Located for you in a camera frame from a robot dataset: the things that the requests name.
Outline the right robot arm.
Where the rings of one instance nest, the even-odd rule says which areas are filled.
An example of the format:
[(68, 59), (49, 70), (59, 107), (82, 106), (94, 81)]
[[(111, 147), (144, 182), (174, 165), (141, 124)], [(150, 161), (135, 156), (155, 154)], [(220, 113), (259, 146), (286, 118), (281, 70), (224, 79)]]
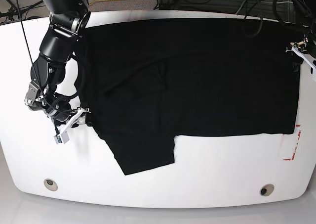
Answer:
[[(25, 105), (32, 111), (43, 111), (55, 127), (56, 143), (67, 143), (67, 130), (85, 123), (89, 110), (72, 109), (69, 102), (84, 88), (86, 69), (81, 56), (74, 55), (77, 42), (89, 21), (88, 0), (43, 0), (50, 12), (48, 30), (39, 47), (37, 60), (32, 61), (31, 82), (25, 96)], [(78, 63), (79, 86), (72, 95), (56, 92), (63, 82), (67, 62)]]

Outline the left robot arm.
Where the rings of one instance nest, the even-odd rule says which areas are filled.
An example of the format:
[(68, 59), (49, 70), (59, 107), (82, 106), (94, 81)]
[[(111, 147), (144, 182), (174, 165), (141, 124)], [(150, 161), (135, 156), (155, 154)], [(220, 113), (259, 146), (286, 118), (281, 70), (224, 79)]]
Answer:
[(304, 35), (303, 43), (295, 43), (297, 50), (303, 54), (305, 61), (316, 71), (316, 0), (291, 0), (294, 10), (298, 14), (294, 26), (287, 27), (295, 29)]

